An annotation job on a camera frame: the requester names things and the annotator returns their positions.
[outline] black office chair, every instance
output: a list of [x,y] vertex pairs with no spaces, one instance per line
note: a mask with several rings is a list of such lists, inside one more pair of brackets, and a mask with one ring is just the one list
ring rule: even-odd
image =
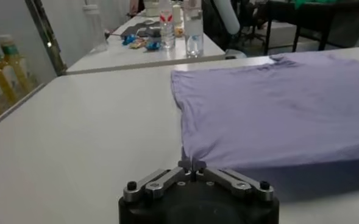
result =
[[[239,23],[240,23],[240,35],[244,35],[244,42],[253,39],[260,40],[262,45],[265,45],[265,35],[255,33],[255,28],[258,26],[258,19],[254,16],[255,6],[249,2],[249,0],[242,0],[240,3]],[[243,33],[245,27],[252,28],[251,33]]]

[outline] chair leg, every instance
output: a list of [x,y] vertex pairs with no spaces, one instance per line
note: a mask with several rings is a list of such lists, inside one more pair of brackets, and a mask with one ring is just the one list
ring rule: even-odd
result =
[[326,31],[321,35],[320,44],[318,51],[324,51],[325,45],[327,44],[328,35],[330,34],[330,31]]
[[297,43],[299,42],[299,37],[300,37],[300,30],[301,30],[301,26],[297,25],[296,34],[294,36],[294,41],[293,41],[293,50],[292,50],[292,52],[295,52],[296,49],[297,49]]
[[319,51],[324,51],[325,49],[325,45],[327,44],[327,40],[328,40],[328,36],[330,35],[331,32],[331,23],[333,20],[333,15],[327,19],[327,26],[325,27],[325,29],[323,30],[322,34],[321,34],[321,39],[320,39],[320,44],[319,44]]
[[270,33],[271,33],[271,18],[268,19],[267,25],[267,33],[266,33],[266,44],[265,48],[263,49],[263,55],[267,55],[269,52],[269,43],[270,43]]

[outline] plastic water bottle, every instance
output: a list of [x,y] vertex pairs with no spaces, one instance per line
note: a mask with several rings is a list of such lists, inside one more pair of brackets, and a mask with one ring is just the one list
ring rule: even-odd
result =
[[174,17],[170,0],[159,0],[159,10],[162,48],[170,50],[175,47]]
[[185,0],[183,3],[186,53],[198,57],[204,53],[204,27],[201,0]]

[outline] floor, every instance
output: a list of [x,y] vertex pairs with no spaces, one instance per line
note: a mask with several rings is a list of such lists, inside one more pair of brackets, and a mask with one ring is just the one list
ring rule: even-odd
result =
[[[263,29],[256,30],[256,33],[266,36],[266,24]],[[296,32],[296,26],[288,23],[272,22],[271,24],[271,34],[270,34],[270,44],[269,44],[269,55],[280,54],[292,51],[294,34]],[[303,51],[316,51],[318,48],[318,42],[309,40],[306,38],[299,38],[297,44],[297,52]],[[241,41],[238,46],[242,52],[244,52],[248,57],[256,57],[263,55],[263,45],[259,40],[246,41],[245,43]]]

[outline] bottle cap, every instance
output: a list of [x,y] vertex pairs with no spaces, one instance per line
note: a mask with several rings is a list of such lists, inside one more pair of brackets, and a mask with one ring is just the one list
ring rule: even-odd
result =
[[13,37],[10,34],[0,35],[0,43],[12,43],[14,42]]
[[98,5],[83,5],[83,11],[86,14],[99,14]]

